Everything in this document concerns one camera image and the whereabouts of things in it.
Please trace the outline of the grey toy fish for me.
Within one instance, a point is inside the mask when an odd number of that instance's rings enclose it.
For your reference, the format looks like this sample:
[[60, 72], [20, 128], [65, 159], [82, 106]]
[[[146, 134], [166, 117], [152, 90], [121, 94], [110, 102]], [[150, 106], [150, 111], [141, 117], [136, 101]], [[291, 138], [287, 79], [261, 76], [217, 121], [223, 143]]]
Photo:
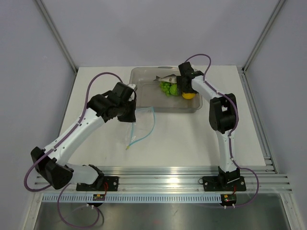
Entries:
[[165, 76], [165, 77], [156, 76], [154, 81], [168, 82], [168, 83], [171, 83], [171, 84], [176, 84], [176, 82], [177, 82], [177, 75], [171, 74], [171, 75], [168, 75], [168, 76]]

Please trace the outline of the yellow toy lemon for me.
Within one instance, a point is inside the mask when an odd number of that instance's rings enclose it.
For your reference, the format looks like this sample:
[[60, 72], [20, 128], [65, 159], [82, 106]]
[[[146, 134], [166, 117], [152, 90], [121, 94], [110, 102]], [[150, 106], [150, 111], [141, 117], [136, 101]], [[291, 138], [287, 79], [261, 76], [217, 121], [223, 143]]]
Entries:
[[191, 100], [191, 99], [193, 99], [195, 96], [196, 96], [195, 93], [182, 93], [182, 97], [183, 97], [185, 100]]

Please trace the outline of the clear zip top bag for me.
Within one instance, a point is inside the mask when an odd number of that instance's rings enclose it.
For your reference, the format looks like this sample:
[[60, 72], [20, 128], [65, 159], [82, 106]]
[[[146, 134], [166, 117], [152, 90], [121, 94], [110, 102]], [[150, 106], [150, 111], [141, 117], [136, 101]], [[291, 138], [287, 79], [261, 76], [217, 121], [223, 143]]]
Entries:
[[153, 107], [138, 108], [135, 111], [136, 121], [130, 123], [126, 132], [126, 150], [132, 145], [149, 137], [155, 127], [155, 111]]

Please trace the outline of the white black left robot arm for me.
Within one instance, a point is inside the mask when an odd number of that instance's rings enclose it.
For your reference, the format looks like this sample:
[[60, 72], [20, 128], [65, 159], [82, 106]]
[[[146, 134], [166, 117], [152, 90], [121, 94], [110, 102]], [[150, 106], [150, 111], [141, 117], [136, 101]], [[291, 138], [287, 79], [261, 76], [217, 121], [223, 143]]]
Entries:
[[44, 148], [35, 147], [31, 158], [35, 170], [54, 189], [70, 183], [82, 184], [92, 191], [104, 186], [105, 175], [96, 166], [74, 165], [68, 161], [78, 147], [107, 121], [117, 118], [120, 122], [136, 122], [135, 84], [118, 82], [114, 89], [97, 94], [86, 102], [79, 118], [56, 140]]

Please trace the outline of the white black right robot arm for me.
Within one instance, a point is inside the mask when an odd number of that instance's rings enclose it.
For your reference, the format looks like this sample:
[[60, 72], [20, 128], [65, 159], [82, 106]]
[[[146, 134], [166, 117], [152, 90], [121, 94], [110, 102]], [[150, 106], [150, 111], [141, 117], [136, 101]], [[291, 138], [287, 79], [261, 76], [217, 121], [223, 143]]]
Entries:
[[234, 163], [232, 140], [238, 125], [238, 111], [234, 94], [223, 94], [196, 71], [189, 62], [178, 66], [177, 92], [197, 93], [209, 103], [209, 124], [216, 132], [219, 146], [219, 166], [216, 176], [201, 178], [204, 191], [232, 191], [240, 179], [240, 169]]

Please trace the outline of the green toy grapes bunch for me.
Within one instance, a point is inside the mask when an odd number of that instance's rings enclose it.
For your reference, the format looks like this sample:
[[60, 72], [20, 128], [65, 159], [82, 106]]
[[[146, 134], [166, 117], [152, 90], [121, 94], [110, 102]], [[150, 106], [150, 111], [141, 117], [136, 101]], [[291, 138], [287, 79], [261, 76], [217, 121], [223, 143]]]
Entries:
[[170, 96], [170, 86], [171, 83], [169, 82], [160, 82], [159, 84], [161, 91], [166, 95], [166, 96]]

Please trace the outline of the clear grey plastic tray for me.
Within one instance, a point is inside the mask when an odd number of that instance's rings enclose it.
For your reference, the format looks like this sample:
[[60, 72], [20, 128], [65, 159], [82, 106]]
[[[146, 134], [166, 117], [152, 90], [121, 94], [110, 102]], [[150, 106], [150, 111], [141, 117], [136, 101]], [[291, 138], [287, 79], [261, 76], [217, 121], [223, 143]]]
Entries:
[[194, 113], [202, 107], [202, 98], [197, 94], [191, 100], [181, 95], [166, 96], [160, 89], [156, 76], [180, 75], [174, 67], [136, 67], [130, 74], [130, 84], [137, 85], [137, 107], [153, 107], [161, 113]]

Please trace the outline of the left small circuit board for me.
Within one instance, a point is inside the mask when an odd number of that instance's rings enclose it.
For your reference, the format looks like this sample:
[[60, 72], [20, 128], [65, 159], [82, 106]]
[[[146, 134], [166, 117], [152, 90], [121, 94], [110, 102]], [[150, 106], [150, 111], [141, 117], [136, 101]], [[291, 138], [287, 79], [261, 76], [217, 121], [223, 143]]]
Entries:
[[104, 194], [93, 194], [94, 201], [105, 201], [106, 196]]

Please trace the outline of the small circuit board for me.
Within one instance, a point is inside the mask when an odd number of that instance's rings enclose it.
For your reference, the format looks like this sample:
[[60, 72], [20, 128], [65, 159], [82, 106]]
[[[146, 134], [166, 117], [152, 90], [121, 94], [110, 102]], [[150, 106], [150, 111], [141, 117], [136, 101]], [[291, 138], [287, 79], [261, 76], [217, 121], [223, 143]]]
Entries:
[[222, 201], [224, 203], [231, 203], [232, 205], [236, 203], [236, 200], [236, 194], [222, 195]]
[[93, 194], [94, 201], [105, 201], [106, 196], [104, 194]]

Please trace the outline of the right small circuit board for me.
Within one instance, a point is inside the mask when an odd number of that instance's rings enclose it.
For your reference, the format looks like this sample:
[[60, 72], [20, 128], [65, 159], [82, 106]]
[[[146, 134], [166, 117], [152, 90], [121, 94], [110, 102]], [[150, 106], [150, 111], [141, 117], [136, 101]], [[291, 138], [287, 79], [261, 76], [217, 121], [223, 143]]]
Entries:
[[224, 203], [231, 203], [232, 205], [236, 203], [236, 200], [236, 194], [222, 195], [222, 201]]

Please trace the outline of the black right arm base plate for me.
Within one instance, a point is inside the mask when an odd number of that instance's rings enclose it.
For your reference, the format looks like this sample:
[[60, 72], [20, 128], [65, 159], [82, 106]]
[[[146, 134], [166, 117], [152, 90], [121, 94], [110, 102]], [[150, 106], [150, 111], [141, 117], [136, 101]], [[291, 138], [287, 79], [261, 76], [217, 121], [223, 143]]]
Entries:
[[205, 192], [245, 192], [247, 190], [243, 176], [226, 185], [222, 185], [217, 176], [203, 176], [198, 183], [203, 186]]

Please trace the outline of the right aluminium frame post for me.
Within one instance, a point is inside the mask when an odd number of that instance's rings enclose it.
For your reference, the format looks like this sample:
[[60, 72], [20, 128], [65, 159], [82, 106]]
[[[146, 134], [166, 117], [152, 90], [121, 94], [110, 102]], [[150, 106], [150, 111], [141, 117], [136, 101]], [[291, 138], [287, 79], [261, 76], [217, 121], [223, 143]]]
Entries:
[[256, 58], [258, 52], [261, 49], [261, 46], [263, 45], [267, 35], [271, 31], [271, 29], [274, 26], [275, 21], [277, 20], [279, 14], [281, 13], [282, 9], [284, 8], [285, 4], [287, 3], [287, 0], [278, 0], [276, 5], [274, 6], [267, 22], [265, 23], [253, 49], [251, 50], [251, 53], [249, 54], [247, 60], [245, 61], [242, 71], [244, 74], [247, 73], [249, 67], [251, 66], [252, 62]]

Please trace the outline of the aluminium frame post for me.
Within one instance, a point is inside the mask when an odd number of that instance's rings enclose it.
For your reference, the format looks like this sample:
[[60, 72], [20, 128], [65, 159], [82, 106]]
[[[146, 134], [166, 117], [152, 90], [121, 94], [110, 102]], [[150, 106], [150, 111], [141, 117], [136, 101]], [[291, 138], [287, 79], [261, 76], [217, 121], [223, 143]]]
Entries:
[[49, 13], [45, 3], [43, 0], [34, 0], [34, 3], [37, 5], [38, 10], [41, 12], [43, 19], [46, 21], [49, 30], [51, 31], [56, 43], [58, 44], [63, 56], [65, 57], [66, 61], [68, 62], [71, 70], [75, 75], [77, 75], [78, 67], [76, 66], [72, 56], [70, 55], [67, 46], [65, 45], [55, 23]]
[[256, 58], [258, 52], [261, 49], [261, 46], [263, 45], [267, 35], [271, 31], [271, 29], [274, 26], [275, 21], [277, 20], [279, 14], [281, 13], [282, 9], [284, 8], [285, 4], [287, 3], [287, 0], [278, 0], [276, 5], [274, 6], [267, 22], [265, 23], [253, 49], [251, 50], [251, 53], [249, 54], [247, 60], [245, 61], [242, 71], [244, 74], [247, 73], [249, 67], [251, 66], [252, 62]]

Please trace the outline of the aluminium mounting rail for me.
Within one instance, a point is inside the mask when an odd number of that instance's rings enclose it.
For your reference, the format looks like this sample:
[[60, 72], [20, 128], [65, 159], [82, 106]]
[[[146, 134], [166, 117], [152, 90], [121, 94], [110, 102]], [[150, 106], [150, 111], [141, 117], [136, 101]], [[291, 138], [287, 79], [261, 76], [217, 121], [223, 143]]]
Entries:
[[[192, 167], [111, 167], [101, 166], [107, 176], [119, 177], [119, 192], [126, 193], [200, 193], [203, 176], [218, 173], [216, 166]], [[277, 173], [273, 165], [251, 168], [258, 176], [260, 193], [292, 193], [286, 174]]]

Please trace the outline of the left aluminium frame post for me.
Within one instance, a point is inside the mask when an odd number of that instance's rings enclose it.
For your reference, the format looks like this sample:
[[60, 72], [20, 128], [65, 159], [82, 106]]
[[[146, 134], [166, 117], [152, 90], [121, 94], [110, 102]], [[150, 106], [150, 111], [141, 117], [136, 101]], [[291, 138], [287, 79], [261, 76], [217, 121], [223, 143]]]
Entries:
[[45, 3], [43, 0], [34, 0], [34, 3], [37, 5], [38, 10], [41, 12], [43, 19], [46, 21], [49, 30], [51, 31], [56, 43], [58, 44], [63, 56], [65, 57], [66, 61], [68, 62], [71, 70], [75, 75], [77, 75], [78, 67], [76, 66], [72, 56], [70, 55], [67, 46], [65, 45], [55, 23], [49, 13]]

